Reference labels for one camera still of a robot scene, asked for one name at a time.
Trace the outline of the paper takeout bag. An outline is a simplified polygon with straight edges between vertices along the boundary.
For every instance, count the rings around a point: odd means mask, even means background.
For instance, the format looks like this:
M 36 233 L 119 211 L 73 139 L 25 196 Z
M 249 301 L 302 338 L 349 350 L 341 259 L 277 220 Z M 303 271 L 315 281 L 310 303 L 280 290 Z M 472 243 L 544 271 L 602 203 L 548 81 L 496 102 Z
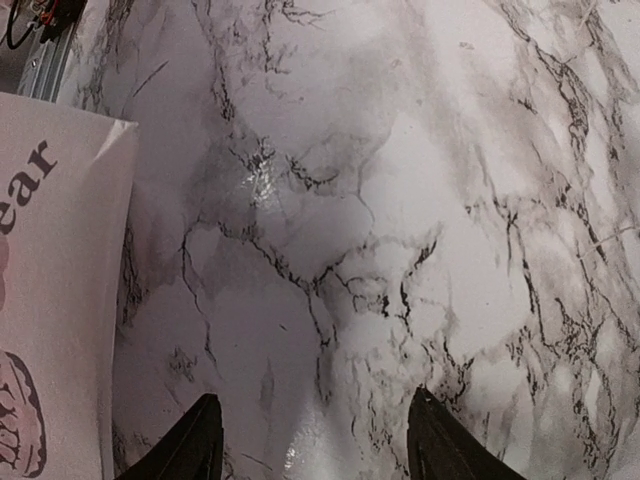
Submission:
M 1 475 L 109 479 L 135 124 L 1 97 Z

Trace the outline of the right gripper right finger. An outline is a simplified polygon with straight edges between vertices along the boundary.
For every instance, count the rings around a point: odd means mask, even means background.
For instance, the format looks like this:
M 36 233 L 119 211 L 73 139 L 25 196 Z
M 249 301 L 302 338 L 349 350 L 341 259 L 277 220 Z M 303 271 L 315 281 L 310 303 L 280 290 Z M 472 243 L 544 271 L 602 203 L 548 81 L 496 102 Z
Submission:
M 424 386 L 408 412 L 408 468 L 414 480 L 523 480 L 487 451 Z

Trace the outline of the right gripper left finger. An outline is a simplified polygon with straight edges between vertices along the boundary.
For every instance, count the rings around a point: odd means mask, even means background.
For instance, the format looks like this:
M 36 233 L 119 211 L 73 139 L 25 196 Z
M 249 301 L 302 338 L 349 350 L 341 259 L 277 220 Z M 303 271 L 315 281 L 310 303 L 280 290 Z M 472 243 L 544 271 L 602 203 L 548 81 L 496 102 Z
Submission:
M 207 393 L 117 480 L 220 480 L 222 467 L 221 404 Z

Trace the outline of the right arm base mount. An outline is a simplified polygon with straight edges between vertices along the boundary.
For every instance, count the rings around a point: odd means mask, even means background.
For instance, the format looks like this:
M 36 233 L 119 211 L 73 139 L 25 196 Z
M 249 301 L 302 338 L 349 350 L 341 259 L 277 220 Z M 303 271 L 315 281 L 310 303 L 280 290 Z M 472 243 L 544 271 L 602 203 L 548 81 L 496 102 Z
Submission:
M 54 41 L 80 18 L 85 0 L 2 1 L 1 42 L 18 49 L 35 32 L 40 44 Z

